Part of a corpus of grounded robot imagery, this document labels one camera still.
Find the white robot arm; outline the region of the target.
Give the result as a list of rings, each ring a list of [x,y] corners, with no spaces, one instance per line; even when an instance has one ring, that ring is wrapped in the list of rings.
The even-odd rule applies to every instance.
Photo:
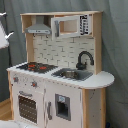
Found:
[[[14,34],[13,31],[11,31],[9,34],[6,34],[3,28],[3,25],[1,23],[1,18],[6,15],[6,12],[0,13],[0,49],[6,48],[9,46],[8,39],[11,35]]]

